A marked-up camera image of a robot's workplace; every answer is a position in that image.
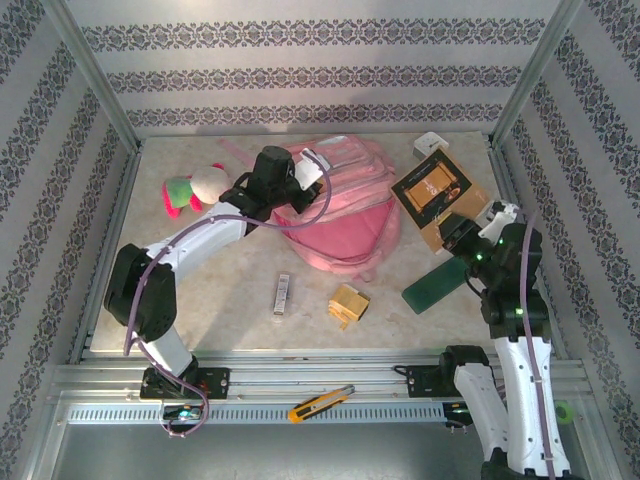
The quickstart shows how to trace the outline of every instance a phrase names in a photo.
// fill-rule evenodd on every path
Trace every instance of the wall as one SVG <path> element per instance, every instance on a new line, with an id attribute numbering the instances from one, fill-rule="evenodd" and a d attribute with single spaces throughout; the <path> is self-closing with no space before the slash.
<path id="1" fill-rule="evenodd" d="M 69 0 L 142 138 L 489 133 L 557 4 Z"/>
<path id="2" fill-rule="evenodd" d="M 638 5 L 584 2 L 504 145 L 625 479 L 640 477 Z"/>
<path id="3" fill-rule="evenodd" d="M 128 155 L 36 0 L 0 0 L 0 479 L 64 363 Z"/>

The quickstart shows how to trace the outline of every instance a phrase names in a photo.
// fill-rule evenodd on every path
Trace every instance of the marble surface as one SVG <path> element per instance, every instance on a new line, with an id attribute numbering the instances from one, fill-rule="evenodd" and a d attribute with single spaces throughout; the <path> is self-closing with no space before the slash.
<path id="1" fill-rule="evenodd" d="M 413 141 L 420 134 L 362 135 L 378 141 L 396 162 L 398 178 L 417 164 Z M 492 195 L 497 186 L 479 132 L 442 134 L 450 150 Z M 283 145 L 313 135 L 228 137 L 251 154 L 265 145 Z M 243 164 L 217 144 L 219 137 L 157 137 L 147 140 L 120 237 L 120 246 L 148 245 L 191 223 L 185 209 L 176 220 L 164 212 L 162 182 L 187 175 L 197 166 L 220 162 L 236 178 Z M 449 258 L 433 254 L 406 214 L 395 251 L 378 268 L 377 278 L 358 283 L 304 263 L 280 233 L 257 229 L 206 261 L 178 288 L 176 328 L 192 350 L 439 348 L 451 343 L 490 345 L 479 299 L 465 286 L 416 315 L 402 290 Z M 292 274 L 291 298 L 284 317 L 272 315 L 279 272 Z M 340 330 L 327 303 L 336 288 L 350 283 L 371 297 L 362 320 Z M 125 329 L 102 310 L 91 350 L 121 351 Z"/>

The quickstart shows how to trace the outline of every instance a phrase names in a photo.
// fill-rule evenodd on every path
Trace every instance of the stuffed toy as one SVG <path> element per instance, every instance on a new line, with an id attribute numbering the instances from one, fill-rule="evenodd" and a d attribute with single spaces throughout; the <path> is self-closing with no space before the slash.
<path id="1" fill-rule="evenodd" d="M 164 208 L 171 218 L 178 218 L 187 205 L 194 212 L 201 212 L 203 203 L 213 205 L 230 188 L 231 181 L 222 165 L 200 167 L 193 175 L 173 177 L 162 184 Z"/>

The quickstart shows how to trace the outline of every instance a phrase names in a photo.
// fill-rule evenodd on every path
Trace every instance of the green block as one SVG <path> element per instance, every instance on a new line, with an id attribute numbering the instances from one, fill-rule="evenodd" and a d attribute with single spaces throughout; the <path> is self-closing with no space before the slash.
<path id="1" fill-rule="evenodd" d="M 467 268 L 462 260 L 453 257 L 405 288 L 402 298 L 420 314 L 462 285 Z"/>

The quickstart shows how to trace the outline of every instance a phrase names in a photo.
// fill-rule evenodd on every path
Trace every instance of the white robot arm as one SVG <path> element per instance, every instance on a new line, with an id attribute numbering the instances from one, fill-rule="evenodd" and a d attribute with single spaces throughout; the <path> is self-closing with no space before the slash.
<path id="1" fill-rule="evenodd" d="M 180 378 L 193 376 L 197 361 L 173 327 L 177 285 L 222 247 L 266 222 L 274 208 L 291 204 L 303 211 L 317 197 L 321 188 L 317 181 L 329 168 L 326 159 L 309 149 L 302 151 L 300 161 L 294 165 L 287 150 L 265 147 L 253 171 L 242 175 L 192 225 L 147 247 L 129 244 L 118 252 L 105 308 L 119 323 L 129 326 L 143 273 L 152 259 L 159 258 L 142 287 L 132 328 L 145 350 L 166 371 Z"/>
<path id="2" fill-rule="evenodd" d="M 448 347 L 441 357 L 441 364 L 448 365 L 441 368 L 449 374 L 453 372 L 451 380 L 476 425 L 485 456 L 483 480 L 515 480 L 532 475 L 576 479 L 570 474 L 554 411 L 549 315 L 540 294 L 533 289 L 542 255 L 541 237 L 533 231 L 533 241 L 526 252 L 528 271 L 522 276 L 525 226 L 514 223 L 517 212 L 513 204 L 496 202 L 489 211 L 491 221 L 483 229 L 455 214 L 440 224 L 445 248 L 462 258 L 471 276 L 486 287 L 480 295 L 481 311 L 502 366 L 508 411 L 496 390 L 486 355 L 478 354 L 479 347 Z M 525 332 L 519 298 L 523 279 L 532 326 L 530 338 Z M 550 456 L 545 454 L 543 445 L 547 436 Z"/>

